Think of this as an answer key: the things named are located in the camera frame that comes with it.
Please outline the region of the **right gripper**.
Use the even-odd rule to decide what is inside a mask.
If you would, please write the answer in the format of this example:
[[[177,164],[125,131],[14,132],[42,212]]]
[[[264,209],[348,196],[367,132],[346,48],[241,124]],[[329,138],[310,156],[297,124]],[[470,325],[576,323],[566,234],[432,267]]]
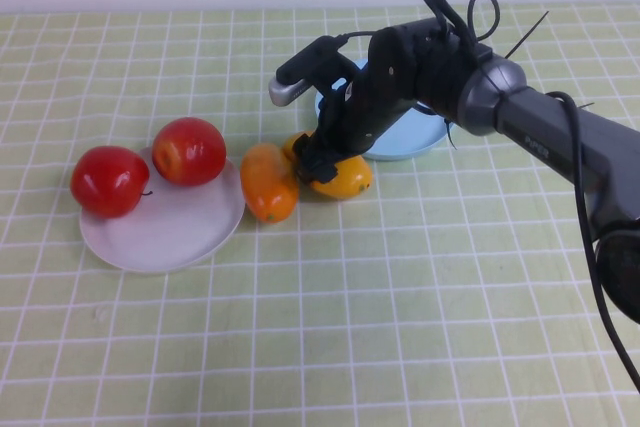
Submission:
[[[396,25],[375,32],[364,68],[349,72],[337,90],[323,94],[315,132],[291,137],[291,161],[304,184],[327,184],[336,164],[320,159],[348,158],[367,152],[415,102],[417,49],[424,25]]]

